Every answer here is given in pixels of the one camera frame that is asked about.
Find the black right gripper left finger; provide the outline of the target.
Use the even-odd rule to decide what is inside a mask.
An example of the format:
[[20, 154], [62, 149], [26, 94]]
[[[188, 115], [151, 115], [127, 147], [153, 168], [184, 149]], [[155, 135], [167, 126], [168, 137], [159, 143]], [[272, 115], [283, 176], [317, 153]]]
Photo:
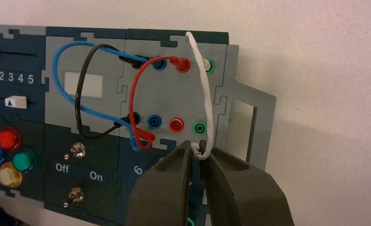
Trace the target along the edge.
[[127, 226], [185, 226], [192, 150], [185, 141], [141, 175], [129, 198]]

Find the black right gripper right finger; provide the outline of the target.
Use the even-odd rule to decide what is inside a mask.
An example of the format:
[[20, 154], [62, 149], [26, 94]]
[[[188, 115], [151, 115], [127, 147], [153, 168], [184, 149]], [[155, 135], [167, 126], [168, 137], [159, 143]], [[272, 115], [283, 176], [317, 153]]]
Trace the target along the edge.
[[292, 226], [284, 192], [274, 178], [220, 148], [201, 164], [213, 226]]

